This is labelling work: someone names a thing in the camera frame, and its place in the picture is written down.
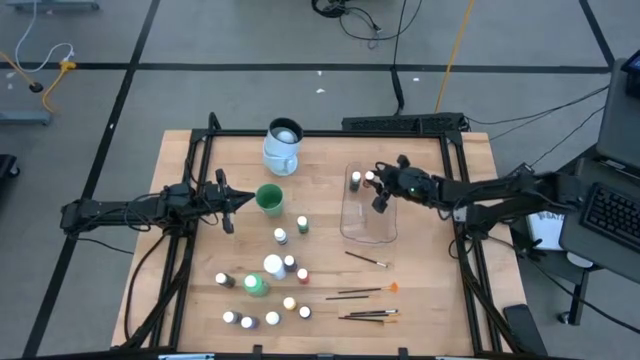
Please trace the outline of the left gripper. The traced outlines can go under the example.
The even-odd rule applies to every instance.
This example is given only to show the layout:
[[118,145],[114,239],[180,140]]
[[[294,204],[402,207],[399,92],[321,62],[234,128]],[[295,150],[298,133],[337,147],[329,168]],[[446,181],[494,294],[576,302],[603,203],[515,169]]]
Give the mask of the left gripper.
[[204,216],[221,214],[222,227],[225,233],[232,234],[234,225],[231,219],[231,212],[237,212],[242,206],[255,197],[253,192],[235,190],[227,184],[224,171],[219,168],[215,170],[215,180],[208,181],[201,191],[201,203],[204,208]]

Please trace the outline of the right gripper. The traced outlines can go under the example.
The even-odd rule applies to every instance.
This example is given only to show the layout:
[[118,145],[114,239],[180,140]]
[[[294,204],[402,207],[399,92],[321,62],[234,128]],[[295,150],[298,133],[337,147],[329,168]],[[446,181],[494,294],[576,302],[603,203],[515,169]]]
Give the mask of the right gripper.
[[372,171],[377,182],[370,185],[376,191],[373,209],[384,213],[391,196],[433,208],[437,200],[437,181],[425,171],[412,167],[405,155],[400,155],[397,165],[376,162]]

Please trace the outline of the black paintbrush silver ferrule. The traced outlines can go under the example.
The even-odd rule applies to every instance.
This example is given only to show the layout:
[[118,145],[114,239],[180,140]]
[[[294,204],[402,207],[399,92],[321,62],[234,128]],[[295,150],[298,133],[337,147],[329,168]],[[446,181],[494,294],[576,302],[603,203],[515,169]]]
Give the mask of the black paintbrush silver ferrule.
[[380,262],[380,261],[377,261],[377,260],[374,260],[374,259],[371,259],[371,258],[367,258],[367,257],[364,257],[362,255],[358,255],[358,254],[355,254],[355,253],[349,252],[349,251],[344,251],[344,253],[346,255],[352,256],[354,258],[357,258],[357,259],[360,259],[360,260],[363,260],[363,261],[366,261],[366,262],[369,262],[369,263],[373,263],[373,264],[375,264],[377,266],[380,266],[380,267],[383,267],[383,268],[389,268],[389,265],[386,264],[386,263],[383,263],[383,262]]

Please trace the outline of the large white paint bottle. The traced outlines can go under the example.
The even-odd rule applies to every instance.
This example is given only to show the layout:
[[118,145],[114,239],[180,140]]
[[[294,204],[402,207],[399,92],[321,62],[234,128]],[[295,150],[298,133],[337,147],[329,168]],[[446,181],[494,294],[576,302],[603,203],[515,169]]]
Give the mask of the large white paint bottle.
[[284,262],[279,255],[267,255],[263,261],[264,270],[276,280],[283,280],[286,277]]

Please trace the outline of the large green paint bottle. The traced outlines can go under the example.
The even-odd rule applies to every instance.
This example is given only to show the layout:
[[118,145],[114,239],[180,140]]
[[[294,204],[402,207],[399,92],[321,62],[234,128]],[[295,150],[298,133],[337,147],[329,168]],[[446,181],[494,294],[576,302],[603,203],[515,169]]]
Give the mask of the large green paint bottle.
[[251,273],[245,276],[243,280],[243,287],[252,297],[263,297],[269,292],[268,283],[256,273]]

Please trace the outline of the green plastic cup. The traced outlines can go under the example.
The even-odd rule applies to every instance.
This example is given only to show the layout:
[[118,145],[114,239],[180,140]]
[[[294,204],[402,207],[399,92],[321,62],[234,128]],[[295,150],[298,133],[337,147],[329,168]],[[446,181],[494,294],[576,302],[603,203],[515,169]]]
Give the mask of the green plastic cup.
[[283,213],[284,194],[276,184],[264,184],[255,193],[256,203],[269,217],[279,217]]

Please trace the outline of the clear plastic bin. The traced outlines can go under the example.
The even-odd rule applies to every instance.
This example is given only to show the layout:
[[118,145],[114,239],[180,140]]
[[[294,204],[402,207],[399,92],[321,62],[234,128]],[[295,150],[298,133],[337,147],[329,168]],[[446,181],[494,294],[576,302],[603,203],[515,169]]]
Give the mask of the clear plastic bin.
[[[394,242],[398,236],[396,227],[397,204],[391,197],[384,213],[376,212],[372,202],[376,197],[373,187],[365,188],[364,175],[371,164],[351,162],[345,169],[345,182],[341,207],[340,232],[352,241],[378,245]],[[357,192],[349,190],[351,173],[361,173],[360,187]]]

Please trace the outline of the black power strip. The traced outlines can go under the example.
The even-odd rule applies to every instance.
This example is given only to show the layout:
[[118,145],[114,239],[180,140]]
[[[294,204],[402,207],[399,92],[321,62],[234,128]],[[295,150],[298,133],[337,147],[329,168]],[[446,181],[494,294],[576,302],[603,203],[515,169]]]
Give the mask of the black power strip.
[[345,117],[345,131],[382,131],[410,133],[468,132],[470,125],[463,113],[436,113],[421,115],[394,115],[376,117]]

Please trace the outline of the white mug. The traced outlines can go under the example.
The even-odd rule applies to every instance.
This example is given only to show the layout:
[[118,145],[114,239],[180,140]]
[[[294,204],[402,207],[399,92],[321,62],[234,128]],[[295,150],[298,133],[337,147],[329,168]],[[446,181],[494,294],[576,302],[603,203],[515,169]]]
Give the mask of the white mug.
[[298,167],[298,151],[304,138],[303,129],[289,118],[274,119],[263,142],[263,163],[277,176],[289,176]]

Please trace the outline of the white printed box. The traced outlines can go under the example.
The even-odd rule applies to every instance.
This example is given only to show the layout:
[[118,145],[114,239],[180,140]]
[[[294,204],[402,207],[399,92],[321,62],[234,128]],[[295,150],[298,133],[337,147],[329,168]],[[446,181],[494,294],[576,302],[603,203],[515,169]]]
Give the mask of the white printed box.
[[546,251],[562,251],[559,244],[564,216],[542,211],[527,216],[527,226],[536,248]]

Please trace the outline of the black flat tablet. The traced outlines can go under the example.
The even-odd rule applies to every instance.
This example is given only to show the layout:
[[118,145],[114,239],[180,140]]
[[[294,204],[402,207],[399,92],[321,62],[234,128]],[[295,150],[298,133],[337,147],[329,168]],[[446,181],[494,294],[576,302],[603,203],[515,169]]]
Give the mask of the black flat tablet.
[[526,304],[505,307],[503,314],[518,345],[523,350],[541,356],[548,354],[534,318]]

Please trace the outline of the black desk stand leg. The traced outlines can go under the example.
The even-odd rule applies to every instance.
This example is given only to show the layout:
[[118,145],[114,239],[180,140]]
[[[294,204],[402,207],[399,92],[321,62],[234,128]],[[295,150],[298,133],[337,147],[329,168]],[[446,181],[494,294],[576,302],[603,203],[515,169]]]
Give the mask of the black desk stand leg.
[[573,270],[561,270],[559,277],[573,285],[571,293],[571,304],[569,310],[559,313],[557,320],[561,324],[579,326],[581,324],[584,305],[577,300],[577,297],[585,298],[589,283],[591,268],[575,267]]

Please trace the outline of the grey table foot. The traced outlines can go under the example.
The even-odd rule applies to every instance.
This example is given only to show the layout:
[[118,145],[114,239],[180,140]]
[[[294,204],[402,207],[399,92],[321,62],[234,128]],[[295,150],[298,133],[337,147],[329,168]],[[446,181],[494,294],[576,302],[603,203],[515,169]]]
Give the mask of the grey table foot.
[[0,125],[33,125],[48,126],[52,116],[46,111],[2,111]]
[[71,8],[99,10],[101,8],[96,0],[5,0],[5,5],[12,7],[16,11],[24,11],[26,9],[54,10]]

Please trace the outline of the black caster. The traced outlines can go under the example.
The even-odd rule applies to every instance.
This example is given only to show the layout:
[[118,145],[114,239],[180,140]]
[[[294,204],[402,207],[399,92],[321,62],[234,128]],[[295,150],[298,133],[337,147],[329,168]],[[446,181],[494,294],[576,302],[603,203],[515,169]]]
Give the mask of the black caster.
[[0,154],[0,179],[15,178],[20,175],[17,157],[10,154]]

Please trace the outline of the grey desk surface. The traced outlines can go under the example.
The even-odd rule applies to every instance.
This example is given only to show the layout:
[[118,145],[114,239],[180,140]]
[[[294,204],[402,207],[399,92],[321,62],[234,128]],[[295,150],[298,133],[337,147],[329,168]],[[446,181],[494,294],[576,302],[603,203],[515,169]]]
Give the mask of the grey desk surface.
[[618,58],[613,65],[596,152],[614,168],[640,172],[640,99],[626,93],[625,62]]

